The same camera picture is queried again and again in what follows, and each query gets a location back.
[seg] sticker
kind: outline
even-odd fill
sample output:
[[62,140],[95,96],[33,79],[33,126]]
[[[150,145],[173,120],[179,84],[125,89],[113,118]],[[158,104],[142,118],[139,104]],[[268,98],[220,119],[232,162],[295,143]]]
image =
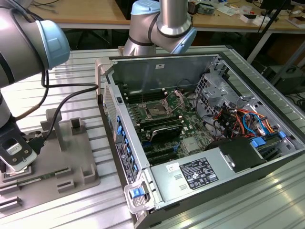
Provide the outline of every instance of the sticker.
[[134,177],[133,177],[132,171],[129,168],[129,163],[128,163],[127,157],[125,155],[123,144],[122,143],[116,144],[116,149],[119,154],[121,164],[124,169],[125,175],[127,177],[128,183],[132,184],[134,182]]
[[218,180],[217,175],[205,157],[180,165],[180,169],[189,187],[193,190]]
[[165,64],[157,64],[156,65],[156,69],[161,69],[164,68]]
[[173,172],[173,171],[176,171],[176,170],[179,169],[179,163],[176,162],[176,163],[167,165],[166,168],[167,168],[167,171],[168,171],[169,173],[170,173],[170,172]]

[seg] black cable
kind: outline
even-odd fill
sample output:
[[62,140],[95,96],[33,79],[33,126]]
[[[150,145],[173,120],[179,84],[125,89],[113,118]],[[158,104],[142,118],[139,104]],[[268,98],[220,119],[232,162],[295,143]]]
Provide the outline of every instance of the black cable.
[[[10,9],[10,16],[11,16],[11,19],[13,20],[17,30],[19,31],[20,35],[23,37],[23,39],[25,40],[25,42],[28,44],[28,46],[32,49],[36,59],[38,60],[38,65],[41,69],[41,77],[43,79],[45,79],[45,77],[47,77],[47,80],[49,80],[49,73],[46,71],[44,65],[43,65],[43,62],[42,62],[42,59],[41,57],[39,56],[39,53],[38,51],[35,49],[35,46],[32,44],[32,42],[29,40],[28,36],[25,34],[25,32],[23,31],[22,27],[19,25],[18,21],[16,20],[15,18],[15,14],[16,12],[19,12],[17,9]],[[18,117],[16,117],[16,120],[21,120],[23,119],[24,117],[28,116],[29,114],[31,114],[32,112],[34,112],[35,110],[37,110],[43,103],[44,101],[46,100],[47,96],[48,96],[48,92],[49,92],[49,89],[46,88],[45,92],[44,92],[44,95],[41,99],[41,101],[34,107],[32,107],[30,110],[26,111],[25,113],[19,115]]]
[[192,86],[195,86],[189,79],[181,79],[177,84],[176,84],[176,86],[178,87],[179,86],[179,84],[181,83],[181,82],[183,82],[183,81],[187,81],[187,82],[189,82],[190,83],[190,85],[192,85]]
[[300,95],[300,93],[297,93],[297,96],[299,96],[301,99],[305,99],[304,97],[302,97],[302,96]]
[[59,106],[56,108],[52,122],[51,122],[51,126],[49,131],[47,132],[47,134],[45,135],[44,139],[46,140],[52,133],[52,130],[54,128],[55,122],[56,122],[56,118],[58,113],[60,112],[62,106],[71,98],[86,93],[86,92],[91,92],[94,91],[96,89],[98,89],[98,85],[93,84],[93,83],[66,83],[66,84],[55,84],[55,85],[50,85],[50,80],[49,80],[49,72],[45,70],[45,67],[43,65],[43,61],[41,59],[41,57],[39,56],[37,50],[35,49],[34,45],[32,44],[32,42],[29,40],[29,38],[27,37],[27,35],[25,34],[25,32],[23,31],[23,29],[21,28],[21,26],[19,25],[19,23],[17,22],[14,13],[17,12],[16,9],[10,9],[10,16],[16,26],[16,28],[18,29],[19,33],[21,34],[21,36],[23,37],[23,39],[26,41],[26,43],[29,45],[29,47],[32,49],[34,55],[36,56],[36,59],[39,63],[39,66],[41,67],[41,85],[43,87],[46,88],[44,96],[42,98],[42,100],[35,106],[36,109],[38,109],[43,102],[45,101],[47,95],[48,95],[48,91],[49,88],[54,88],[54,87],[67,87],[67,86],[91,86],[91,88],[88,89],[84,89],[78,92],[74,92],[70,95],[68,95],[66,98],[63,99],[63,101],[59,104]]
[[54,113],[54,116],[53,116],[53,119],[52,119],[52,122],[51,122],[50,129],[49,129],[48,133],[45,135],[44,139],[47,139],[51,135],[51,133],[53,131],[53,128],[54,128],[54,125],[55,125],[55,122],[56,122],[56,117],[57,117],[58,113],[61,111],[62,106],[69,99],[71,99],[71,98],[73,98],[73,97],[75,97],[77,95],[80,95],[80,94],[83,94],[83,93],[86,93],[86,92],[91,92],[91,91],[94,91],[94,90],[98,89],[98,85],[96,85],[96,84],[93,84],[93,83],[86,83],[86,84],[94,85],[94,87],[88,88],[88,89],[84,89],[84,90],[81,90],[81,91],[78,91],[78,92],[74,92],[74,93],[68,95],[66,98],[64,98],[62,100],[62,102],[59,104],[59,106],[55,110],[55,113]]
[[251,50],[248,51],[248,53],[244,56],[245,59],[248,59],[248,57],[250,56],[252,50],[257,46],[257,44],[259,43],[259,41],[262,39],[262,37],[266,34],[266,32],[268,31],[269,27],[272,25],[272,23],[275,21],[276,17],[279,15],[279,13],[281,12],[282,8],[284,7],[284,5],[286,4],[286,2],[290,2],[290,0],[283,0],[282,5],[276,10],[276,12],[274,13],[274,15],[271,17],[270,21],[267,23],[267,25],[265,26],[265,28],[263,29],[263,31],[260,33],[260,38],[258,40],[258,42],[256,44],[253,45],[253,48]]
[[50,4],[56,3],[56,2],[58,2],[58,1],[60,1],[60,0],[55,0],[55,1],[47,2],[47,3],[40,3],[40,2],[37,2],[38,4],[33,3],[33,4],[31,4],[31,5],[32,5],[32,6],[45,6],[45,5],[50,5]]
[[263,26],[263,23],[264,23],[264,21],[265,21],[266,15],[267,15],[267,13],[265,13],[263,22],[262,22],[261,26],[259,27],[257,33],[259,33],[259,31],[261,30],[261,28],[262,28],[262,26]]
[[29,9],[26,9],[27,13],[29,15],[31,15],[35,20],[38,21],[43,21],[44,19],[42,17],[40,17],[39,15],[37,15],[36,13],[33,13],[32,11],[30,11]]
[[261,7],[261,6],[256,5],[255,2],[253,2],[253,5],[255,5],[255,6],[257,6],[257,7]]

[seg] blue wire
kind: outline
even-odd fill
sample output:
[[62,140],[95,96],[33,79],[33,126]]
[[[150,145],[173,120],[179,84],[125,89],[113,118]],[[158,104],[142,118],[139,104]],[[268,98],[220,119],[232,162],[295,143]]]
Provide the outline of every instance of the blue wire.
[[251,130],[251,129],[249,129],[249,128],[247,127],[247,124],[246,124],[246,121],[245,121],[245,117],[246,117],[247,114],[245,114],[245,115],[243,116],[243,124],[244,124],[244,127],[245,127],[248,131],[250,131],[251,133],[253,133],[253,134],[256,136],[256,133],[254,132],[254,130]]
[[251,130],[251,129],[249,129],[249,128],[247,127],[247,124],[246,124],[246,122],[245,122],[245,117],[246,117],[246,115],[253,115],[254,117],[256,117],[256,118],[258,119],[258,121],[259,121],[259,123],[260,123],[260,125],[261,125],[261,127],[262,127],[262,129],[263,129],[263,131],[265,132],[265,134],[269,134],[269,133],[270,133],[270,132],[268,131],[268,129],[264,127],[264,125],[263,125],[263,123],[262,123],[262,120],[259,118],[259,116],[258,116],[257,114],[254,114],[254,113],[246,113],[246,114],[243,116],[243,124],[244,124],[244,127],[245,127],[248,131],[252,132],[252,133],[255,134],[255,136],[256,136],[256,133],[255,133],[253,130]]

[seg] small chip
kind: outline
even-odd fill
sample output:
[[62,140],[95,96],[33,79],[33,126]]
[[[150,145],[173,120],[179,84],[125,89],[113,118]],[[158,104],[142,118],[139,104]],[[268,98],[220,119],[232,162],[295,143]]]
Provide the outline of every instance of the small chip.
[[193,151],[200,149],[200,147],[194,137],[188,137],[188,138],[184,139],[183,144],[188,153],[191,153]]

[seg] expansion slot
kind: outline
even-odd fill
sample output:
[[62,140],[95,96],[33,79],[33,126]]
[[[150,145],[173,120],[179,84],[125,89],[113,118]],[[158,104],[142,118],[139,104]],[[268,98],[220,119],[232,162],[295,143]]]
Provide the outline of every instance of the expansion slot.
[[154,101],[154,100],[161,100],[164,99],[164,92],[162,91],[157,91],[157,92],[148,92],[144,93],[137,93],[137,94],[129,94],[127,95],[128,100],[124,98],[126,103],[129,104],[140,104],[142,102],[149,102],[149,101]]

